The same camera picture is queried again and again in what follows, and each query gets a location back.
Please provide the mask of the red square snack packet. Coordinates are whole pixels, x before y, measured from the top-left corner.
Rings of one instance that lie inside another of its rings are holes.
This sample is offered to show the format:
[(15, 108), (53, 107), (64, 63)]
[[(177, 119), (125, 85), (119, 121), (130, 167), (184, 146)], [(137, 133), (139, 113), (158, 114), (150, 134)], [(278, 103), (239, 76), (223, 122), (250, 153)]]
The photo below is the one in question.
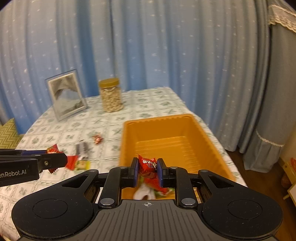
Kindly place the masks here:
[(76, 162), (78, 160), (78, 155), (75, 155), (75, 156), (68, 156), (67, 157), (67, 164), (66, 164), (66, 168), (73, 171), (75, 169), (75, 165), (76, 165)]

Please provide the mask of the green white snack bag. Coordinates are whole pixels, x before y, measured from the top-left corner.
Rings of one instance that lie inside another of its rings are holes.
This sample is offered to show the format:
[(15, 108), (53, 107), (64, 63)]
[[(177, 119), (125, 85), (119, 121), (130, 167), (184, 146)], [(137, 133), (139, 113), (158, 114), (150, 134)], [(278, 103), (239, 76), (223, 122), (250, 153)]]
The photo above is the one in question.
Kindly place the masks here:
[(168, 196), (174, 191), (173, 188), (168, 188), (166, 192), (154, 190), (152, 187), (142, 183), (133, 195), (134, 200), (153, 200)]

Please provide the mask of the small red snack packet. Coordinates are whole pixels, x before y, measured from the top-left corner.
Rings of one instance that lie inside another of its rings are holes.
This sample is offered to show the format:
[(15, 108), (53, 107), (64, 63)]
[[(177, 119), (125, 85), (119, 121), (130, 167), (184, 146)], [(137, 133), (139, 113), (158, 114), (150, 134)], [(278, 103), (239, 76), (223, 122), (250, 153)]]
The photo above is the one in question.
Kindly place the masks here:
[(157, 160), (155, 158), (148, 159), (138, 155), (139, 173), (142, 177), (148, 179), (157, 178)]

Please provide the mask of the yellow red candy packet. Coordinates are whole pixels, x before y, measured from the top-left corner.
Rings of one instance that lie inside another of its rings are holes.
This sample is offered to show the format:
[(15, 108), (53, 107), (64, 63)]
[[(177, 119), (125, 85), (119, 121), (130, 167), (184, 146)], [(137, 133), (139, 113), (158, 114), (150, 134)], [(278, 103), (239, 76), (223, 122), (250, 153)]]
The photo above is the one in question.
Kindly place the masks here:
[(89, 170), (91, 167), (91, 162), (87, 160), (78, 160), (75, 163), (74, 170)]

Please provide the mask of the clear black snack packet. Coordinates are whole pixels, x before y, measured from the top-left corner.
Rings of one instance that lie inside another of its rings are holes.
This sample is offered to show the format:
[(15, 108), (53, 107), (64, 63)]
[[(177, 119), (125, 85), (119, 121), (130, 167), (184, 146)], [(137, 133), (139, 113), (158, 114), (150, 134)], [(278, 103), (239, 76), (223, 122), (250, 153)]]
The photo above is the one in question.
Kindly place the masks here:
[(80, 141), (76, 144), (76, 155), (78, 160), (88, 160), (89, 159), (89, 146), (85, 141)]

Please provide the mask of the small red foil candy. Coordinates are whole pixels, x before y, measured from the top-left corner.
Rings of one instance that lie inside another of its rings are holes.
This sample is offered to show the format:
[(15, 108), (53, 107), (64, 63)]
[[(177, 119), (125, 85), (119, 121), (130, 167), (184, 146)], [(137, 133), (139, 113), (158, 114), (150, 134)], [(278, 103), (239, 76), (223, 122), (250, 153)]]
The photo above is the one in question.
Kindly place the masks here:
[(101, 143), (103, 141), (103, 137), (99, 133), (93, 135), (92, 137), (93, 137), (94, 143), (96, 145), (98, 145), (99, 143)]

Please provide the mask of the red snack bag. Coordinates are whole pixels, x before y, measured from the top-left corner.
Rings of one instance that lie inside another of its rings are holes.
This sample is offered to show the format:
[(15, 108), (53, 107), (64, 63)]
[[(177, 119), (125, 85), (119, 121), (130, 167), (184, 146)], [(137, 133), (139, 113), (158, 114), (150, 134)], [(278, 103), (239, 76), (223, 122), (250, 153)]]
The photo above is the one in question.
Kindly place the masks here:
[(147, 179), (146, 180), (147, 185), (149, 185), (152, 189), (161, 192), (163, 195), (167, 194), (169, 189), (161, 187), (159, 185), (159, 180), (158, 178), (153, 178), (153, 179)]

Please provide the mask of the green zigzag cushion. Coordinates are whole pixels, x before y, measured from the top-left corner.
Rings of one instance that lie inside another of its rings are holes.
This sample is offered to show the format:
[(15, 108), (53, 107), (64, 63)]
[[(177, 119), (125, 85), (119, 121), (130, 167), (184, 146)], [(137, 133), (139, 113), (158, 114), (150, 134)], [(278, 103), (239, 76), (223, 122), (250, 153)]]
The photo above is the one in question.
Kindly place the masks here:
[(7, 121), (0, 130), (0, 148), (1, 149), (15, 149), (22, 139), (16, 129), (15, 119), (12, 118)]

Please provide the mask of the orange plastic tray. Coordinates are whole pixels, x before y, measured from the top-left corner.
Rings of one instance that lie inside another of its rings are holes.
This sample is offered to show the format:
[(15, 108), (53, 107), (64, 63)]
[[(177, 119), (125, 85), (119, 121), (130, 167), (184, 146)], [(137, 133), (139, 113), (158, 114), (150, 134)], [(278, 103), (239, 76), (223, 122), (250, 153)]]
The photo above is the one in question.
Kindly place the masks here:
[(207, 169), (232, 181), (235, 177), (206, 132), (192, 114), (129, 120), (123, 124), (120, 166), (133, 158), (162, 158), (166, 166), (177, 166), (197, 174)]

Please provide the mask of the floral white tablecloth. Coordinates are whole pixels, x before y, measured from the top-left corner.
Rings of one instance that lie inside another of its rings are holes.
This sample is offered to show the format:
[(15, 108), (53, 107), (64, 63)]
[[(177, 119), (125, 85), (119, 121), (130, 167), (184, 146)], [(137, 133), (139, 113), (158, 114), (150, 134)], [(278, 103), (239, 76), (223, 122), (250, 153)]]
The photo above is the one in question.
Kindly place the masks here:
[[(59, 150), (72, 156), (76, 143), (83, 140), (90, 148), (91, 167), (108, 172), (118, 165), (125, 121), (190, 113), (185, 103), (169, 87), (127, 91), (122, 98), (122, 110), (106, 113), (99, 96), (88, 97), (88, 109), (62, 121), (57, 121), (53, 109), (49, 108), (33, 123), (17, 148), (44, 150), (57, 144)], [(103, 141), (96, 145), (92, 136), (98, 133)], [(78, 173), (66, 168), (59, 168), (53, 174), (46, 170), (37, 181), (2, 187), (1, 235), (10, 240), (19, 238), (11, 219), (11, 210), (19, 199)]]

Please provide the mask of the blue framed sand picture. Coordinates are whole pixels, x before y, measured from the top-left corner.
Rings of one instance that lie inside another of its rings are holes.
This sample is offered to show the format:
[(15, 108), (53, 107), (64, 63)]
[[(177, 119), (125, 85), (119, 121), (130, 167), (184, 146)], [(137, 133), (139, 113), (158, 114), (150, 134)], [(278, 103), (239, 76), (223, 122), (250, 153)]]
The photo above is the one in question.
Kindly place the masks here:
[(76, 69), (47, 78), (45, 82), (58, 121), (88, 108)]

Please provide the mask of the cashew jar gold lid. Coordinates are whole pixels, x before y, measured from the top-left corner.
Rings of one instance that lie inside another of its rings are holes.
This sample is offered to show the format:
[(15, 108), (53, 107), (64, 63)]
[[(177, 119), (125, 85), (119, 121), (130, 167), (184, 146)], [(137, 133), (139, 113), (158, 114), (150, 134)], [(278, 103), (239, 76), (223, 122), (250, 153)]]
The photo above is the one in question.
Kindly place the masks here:
[(118, 78), (100, 80), (99, 93), (102, 99), (103, 110), (107, 113), (116, 112), (123, 109), (121, 97), (121, 87)]

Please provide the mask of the grey lace-trimmed cover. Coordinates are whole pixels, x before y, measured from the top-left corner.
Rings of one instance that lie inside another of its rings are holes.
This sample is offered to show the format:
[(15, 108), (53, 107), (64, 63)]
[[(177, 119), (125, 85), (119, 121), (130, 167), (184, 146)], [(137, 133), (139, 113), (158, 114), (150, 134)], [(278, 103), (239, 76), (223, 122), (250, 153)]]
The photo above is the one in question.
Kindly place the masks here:
[(245, 170), (267, 173), (278, 161), (295, 126), (295, 9), (268, 1), (269, 67), (263, 101), (248, 147)]

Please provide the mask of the blue star curtain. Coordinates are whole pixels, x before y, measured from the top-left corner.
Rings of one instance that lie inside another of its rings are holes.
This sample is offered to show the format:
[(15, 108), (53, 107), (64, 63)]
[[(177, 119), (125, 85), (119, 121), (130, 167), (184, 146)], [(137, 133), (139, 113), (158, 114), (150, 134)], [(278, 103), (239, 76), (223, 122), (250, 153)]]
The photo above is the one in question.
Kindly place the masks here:
[(244, 152), (268, 59), (266, 1), (1, 1), (1, 122), (21, 133), (52, 104), (46, 79), (83, 94), (168, 86), (222, 146)]

